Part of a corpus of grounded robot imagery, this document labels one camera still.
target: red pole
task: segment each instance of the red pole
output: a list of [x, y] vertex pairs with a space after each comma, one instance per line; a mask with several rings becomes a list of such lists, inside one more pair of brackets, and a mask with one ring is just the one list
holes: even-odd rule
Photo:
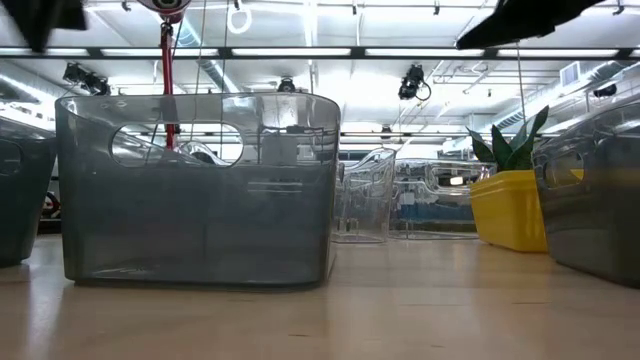
[[[160, 47], [162, 48], [164, 94], [173, 95], [173, 56], [171, 54], [171, 45], [173, 42], [173, 27], [171, 26], [169, 20], [166, 20], [164, 23], [162, 23], [161, 30], [162, 38], [160, 41]], [[167, 149], [173, 150], [173, 140], [176, 133], [175, 125], [165, 124], [165, 130], [167, 132]]]

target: snake plant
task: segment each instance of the snake plant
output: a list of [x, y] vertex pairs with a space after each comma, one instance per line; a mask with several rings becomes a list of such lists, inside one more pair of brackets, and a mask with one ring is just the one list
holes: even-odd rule
[[491, 127], [491, 148], [482, 140], [482, 136], [467, 128], [473, 141], [473, 152], [478, 160], [498, 164], [498, 172], [509, 170], [530, 170], [533, 142], [538, 130], [544, 125], [549, 116], [549, 107], [545, 107], [536, 115], [531, 133], [527, 136], [527, 123], [520, 128], [516, 136], [507, 142], [500, 130]]

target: ceiling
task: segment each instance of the ceiling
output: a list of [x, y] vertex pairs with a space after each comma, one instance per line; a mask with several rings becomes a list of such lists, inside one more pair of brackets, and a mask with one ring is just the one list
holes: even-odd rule
[[[453, 47], [466, 30], [493, 11], [497, 0], [270, 0], [241, 5], [251, 12], [246, 31], [236, 34], [247, 17], [234, 14], [227, 26], [227, 4], [233, 1], [194, 0], [187, 11], [190, 27], [209, 47], [288, 46], [434, 46]], [[158, 18], [129, 0], [89, 0], [90, 30], [57, 30], [50, 39], [57, 47], [155, 47]], [[625, 0], [626, 10], [613, 15], [616, 1], [606, 1], [580, 18], [560, 26], [547, 37], [523, 41], [520, 46], [554, 48], [630, 48], [640, 44], [640, 0]], [[0, 46], [24, 46], [11, 21], [0, 19]], [[229, 80], [246, 91], [275, 89], [283, 76], [301, 87], [336, 101], [343, 111], [344, 131], [378, 131], [394, 125], [397, 131], [463, 131], [470, 115], [493, 116], [520, 104], [521, 90], [531, 95], [558, 79], [566, 61], [502, 60], [331, 60], [261, 59], [218, 61]], [[10, 61], [49, 83], [67, 87], [64, 59]], [[74, 60], [109, 77], [114, 93], [162, 92], [161, 67], [153, 60]], [[432, 97], [423, 104], [400, 101], [400, 79], [409, 66], [420, 63], [429, 75]], [[522, 75], [522, 86], [519, 74]], [[206, 93], [219, 87], [192, 60], [176, 60], [177, 91]]]

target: transparent storage container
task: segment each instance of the transparent storage container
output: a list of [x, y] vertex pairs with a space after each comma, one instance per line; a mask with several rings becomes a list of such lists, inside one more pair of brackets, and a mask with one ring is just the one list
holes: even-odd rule
[[401, 159], [395, 166], [390, 237], [409, 240], [475, 238], [470, 184], [495, 172], [492, 164]]
[[389, 232], [396, 151], [376, 149], [336, 180], [334, 236], [340, 243], [383, 243]]
[[551, 257], [640, 287], [640, 104], [589, 114], [533, 160]]
[[[326, 278], [334, 102], [289, 93], [78, 97], [56, 112], [67, 278], [259, 287]], [[166, 123], [182, 129], [176, 151], [162, 145]], [[234, 132], [223, 138], [223, 128]], [[209, 159], [193, 144], [218, 136], [241, 144], [237, 161]]]
[[0, 266], [31, 255], [55, 158], [54, 133], [0, 117]]

